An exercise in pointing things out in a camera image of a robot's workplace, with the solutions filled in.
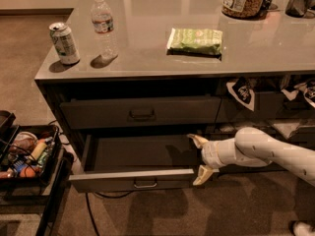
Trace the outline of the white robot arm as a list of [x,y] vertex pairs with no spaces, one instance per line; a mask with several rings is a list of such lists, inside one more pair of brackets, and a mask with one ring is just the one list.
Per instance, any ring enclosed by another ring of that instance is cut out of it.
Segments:
[[215,171],[228,165],[265,167],[271,163],[315,186],[315,151],[278,141],[259,129],[245,127],[234,138],[222,141],[208,141],[194,134],[188,138],[201,150],[203,160],[194,186],[203,185]]

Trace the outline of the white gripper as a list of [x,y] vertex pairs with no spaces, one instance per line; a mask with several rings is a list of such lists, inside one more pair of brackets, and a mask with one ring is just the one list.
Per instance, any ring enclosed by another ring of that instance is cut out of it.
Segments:
[[227,166],[225,156],[228,142],[208,141],[196,134],[188,134],[187,137],[193,141],[196,148],[202,149],[202,159],[207,164],[199,166],[197,178],[193,182],[194,186],[200,186],[208,181],[214,173],[219,173],[219,168]]

